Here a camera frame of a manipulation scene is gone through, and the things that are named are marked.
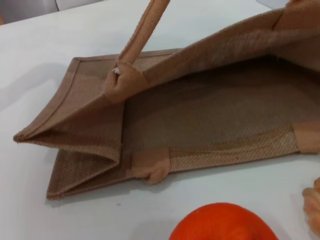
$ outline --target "orange fruit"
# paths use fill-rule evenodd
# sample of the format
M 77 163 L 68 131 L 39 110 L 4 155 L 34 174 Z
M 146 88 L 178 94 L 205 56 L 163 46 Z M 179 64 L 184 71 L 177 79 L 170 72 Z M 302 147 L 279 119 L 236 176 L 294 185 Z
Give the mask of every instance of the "orange fruit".
M 230 203 L 202 206 L 188 214 L 169 240 L 278 240 L 253 212 Z

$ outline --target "jute tote bag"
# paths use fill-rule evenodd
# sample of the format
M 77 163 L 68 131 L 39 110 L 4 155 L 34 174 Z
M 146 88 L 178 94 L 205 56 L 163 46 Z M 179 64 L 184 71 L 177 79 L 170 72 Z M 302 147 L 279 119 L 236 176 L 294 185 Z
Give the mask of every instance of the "jute tote bag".
M 320 152 L 320 1 L 292 0 L 186 48 L 141 53 L 168 3 L 150 1 L 120 55 L 74 58 L 14 136 L 59 148 L 48 199 Z

